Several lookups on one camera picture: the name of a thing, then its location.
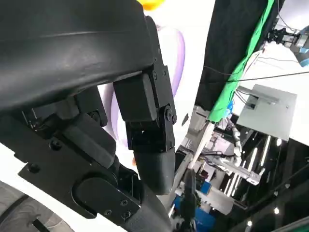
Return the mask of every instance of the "wire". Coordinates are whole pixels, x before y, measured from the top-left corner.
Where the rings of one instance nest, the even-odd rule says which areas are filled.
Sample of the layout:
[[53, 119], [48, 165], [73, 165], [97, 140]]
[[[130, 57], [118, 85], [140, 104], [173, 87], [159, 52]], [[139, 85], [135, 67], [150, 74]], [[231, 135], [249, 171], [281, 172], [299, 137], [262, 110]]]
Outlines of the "wire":
[[286, 61], [286, 62], [295, 62], [297, 64], [299, 64], [297, 61], [295, 60], [283, 60], [283, 59], [275, 59], [275, 58], [272, 58], [272, 57], [259, 57], [260, 59], [273, 59], [273, 60], [276, 60], [276, 61]]
[[235, 92], [235, 95], [236, 95], [243, 103], [245, 103], [245, 105], [251, 107], [251, 105], [248, 104], [248, 102], [247, 102], [242, 96], [240, 96], [237, 92]]
[[242, 100], [242, 102], [245, 102], [246, 104], [248, 103], [248, 102], [238, 93], [237, 90], [235, 91], [235, 94], [236, 94], [237, 97], [239, 97], [239, 98]]
[[287, 27], [287, 26], [285, 26], [285, 25], [281, 25], [281, 24], [277, 24], [277, 26], [284, 27], [284, 28], [290, 28], [290, 29], [291, 29], [291, 27]]
[[293, 76], [293, 75], [299, 75], [299, 74], [306, 74], [308, 72], [296, 72], [296, 73], [289, 73], [289, 74], [282, 74], [282, 75], [276, 75], [276, 76], [266, 76], [266, 77], [258, 77], [258, 78], [248, 78], [248, 79], [241, 79], [241, 80], [230, 80], [230, 81], [208, 81], [206, 83], [231, 83], [231, 82], [242, 82], [242, 81], [254, 81], [254, 80], [263, 80], [263, 79], [272, 79], [272, 78], [278, 78], [278, 77], [284, 77], [284, 76]]
[[239, 92], [239, 93], [242, 93], [242, 94], [244, 94], [244, 95], [250, 95], [250, 93], [244, 93], [244, 92], [242, 92], [242, 91], [240, 91], [240, 90], [238, 90], [238, 89], [236, 89], [236, 91]]
[[287, 25], [286, 22], [281, 17], [281, 15], [280, 15], [280, 0], [278, 0], [278, 16], [282, 20], [282, 22], [287, 26], [287, 28], [289, 28], [291, 31], [296, 32], [298, 30], [298, 29], [293, 29], [293, 28], [289, 27], [289, 25]]
[[234, 74], [238, 74], [238, 73], [240, 73], [241, 71], [239, 71], [239, 72], [235, 72], [235, 73], [224, 73], [224, 72], [221, 72], [221, 71], [218, 71], [218, 70], [216, 70], [216, 69], [214, 69], [214, 68], [212, 68], [212, 67], [209, 67], [209, 66], [203, 66], [204, 68], [207, 68], [207, 69], [210, 69], [210, 70], [213, 70], [213, 71], [215, 71], [216, 73], [220, 73], [220, 74], [222, 74], [222, 75], [227, 75], [227, 76], [229, 76], [229, 75], [234, 75]]

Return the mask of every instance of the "yellow object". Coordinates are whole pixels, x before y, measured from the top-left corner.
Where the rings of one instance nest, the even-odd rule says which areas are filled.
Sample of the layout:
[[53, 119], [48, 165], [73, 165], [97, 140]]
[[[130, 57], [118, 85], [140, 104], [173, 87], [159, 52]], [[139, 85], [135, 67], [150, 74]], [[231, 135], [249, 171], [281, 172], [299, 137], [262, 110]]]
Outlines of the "yellow object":
[[165, 0], [138, 0], [143, 5], [144, 10], [152, 11], [160, 6]]

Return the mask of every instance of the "ceiling light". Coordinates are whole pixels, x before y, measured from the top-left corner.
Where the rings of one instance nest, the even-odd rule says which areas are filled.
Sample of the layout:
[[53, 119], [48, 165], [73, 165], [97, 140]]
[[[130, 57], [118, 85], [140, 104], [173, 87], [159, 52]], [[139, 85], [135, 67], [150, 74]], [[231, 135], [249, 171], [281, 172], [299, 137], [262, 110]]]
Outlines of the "ceiling light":
[[230, 182], [231, 182], [231, 179], [229, 179], [228, 182], [227, 182], [227, 185], [226, 185], [225, 190], [224, 190], [224, 194], [226, 194], [226, 191], [228, 189], [228, 185], [230, 184]]
[[278, 207], [274, 208], [274, 213], [275, 213], [275, 214], [279, 214], [279, 209], [278, 209]]
[[277, 139], [277, 146], [280, 146], [282, 144], [282, 139]]
[[250, 160], [250, 163], [249, 163], [249, 167], [248, 167], [248, 171], [251, 172], [252, 171], [252, 167], [253, 167], [253, 164], [254, 164], [254, 160], [255, 160], [255, 157], [256, 157], [256, 153], [257, 153], [257, 148], [255, 148], [253, 150], [253, 153], [252, 153], [252, 156], [251, 156], [251, 160]]
[[237, 188], [239, 181], [240, 181], [240, 175], [238, 176], [238, 179], [236, 181], [235, 188]]
[[229, 188], [229, 190], [228, 190], [228, 192], [226, 194], [228, 197], [231, 196], [231, 194], [232, 194], [232, 191], [233, 191], [234, 184], [236, 182], [237, 176], [238, 176], [237, 174], [234, 174], [234, 176], [233, 176], [233, 179], [232, 179], [232, 182], [231, 182], [231, 186], [230, 186], [230, 188]]
[[268, 151], [268, 147], [269, 147], [269, 143], [270, 143], [270, 135], [267, 137], [267, 140], [266, 140], [266, 143], [265, 143], [265, 147], [264, 147], [264, 150], [263, 150], [263, 156], [262, 156], [262, 160], [261, 160], [261, 166], [264, 165], [264, 162], [265, 162], [265, 158], [266, 158], [266, 154], [267, 154], [267, 151]]

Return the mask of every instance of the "green cloth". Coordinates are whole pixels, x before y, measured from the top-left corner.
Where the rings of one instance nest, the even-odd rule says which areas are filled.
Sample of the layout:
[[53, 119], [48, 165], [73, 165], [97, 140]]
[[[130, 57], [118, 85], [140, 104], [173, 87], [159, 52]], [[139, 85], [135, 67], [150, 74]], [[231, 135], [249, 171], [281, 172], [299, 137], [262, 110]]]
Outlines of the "green cloth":
[[[246, 52], [246, 57], [236, 66], [234, 71], [232, 72], [233, 74], [229, 77], [229, 81], [232, 80], [239, 80], [242, 77], [243, 71], [245, 69], [246, 63], [250, 56], [252, 55], [256, 44], [261, 36], [261, 32], [263, 29], [263, 25], [265, 24], [269, 12], [272, 8], [272, 5], [275, 0], [268, 0], [267, 7], [264, 10], [259, 23], [257, 24], [255, 31], [253, 33], [253, 36], [251, 37], [247, 52]], [[228, 104], [233, 98], [233, 94], [235, 89], [238, 86], [238, 82], [227, 82], [226, 85], [224, 86], [219, 99], [217, 100], [216, 104], [214, 105], [210, 115], [209, 115], [209, 120], [214, 121], [214, 122], [219, 122], [227, 109]]]

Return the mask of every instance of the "white rod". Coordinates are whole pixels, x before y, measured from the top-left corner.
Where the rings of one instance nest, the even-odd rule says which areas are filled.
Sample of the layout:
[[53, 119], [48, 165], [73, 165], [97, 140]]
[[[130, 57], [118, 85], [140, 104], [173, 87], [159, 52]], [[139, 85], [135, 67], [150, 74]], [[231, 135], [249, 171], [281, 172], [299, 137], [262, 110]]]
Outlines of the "white rod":
[[197, 146], [197, 151], [194, 154], [194, 157], [191, 161], [191, 163], [188, 165], [188, 169], [193, 169], [195, 162], [197, 161], [199, 155], [201, 154], [202, 150], [204, 149], [204, 147], [209, 143], [209, 141], [211, 140], [212, 137], [212, 133], [214, 130], [214, 124], [212, 124], [211, 122], [208, 123], [208, 125], [206, 126], [203, 136], [201, 138], [200, 143]]

